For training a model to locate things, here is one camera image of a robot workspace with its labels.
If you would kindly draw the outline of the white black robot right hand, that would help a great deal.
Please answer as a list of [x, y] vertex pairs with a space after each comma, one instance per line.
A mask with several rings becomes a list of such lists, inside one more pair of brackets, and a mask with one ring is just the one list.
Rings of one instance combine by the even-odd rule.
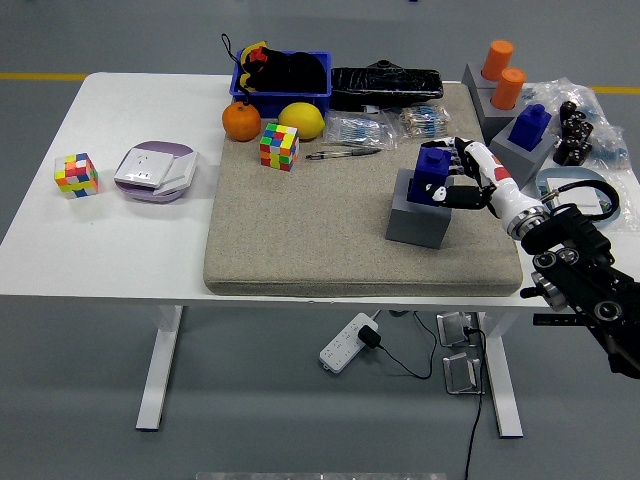
[[466, 210], [488, 207], [502, 221], [506, 233], [516, 240], [548, 219], [541, 201], [521, 192], [516, 181], [485, 144], [445, 137], [425, 142], [422, 147], [455, 149], [464, 174], [478, 184], [477, 187], [445, 187], [424, 183], [423, 190], [436, 205]]

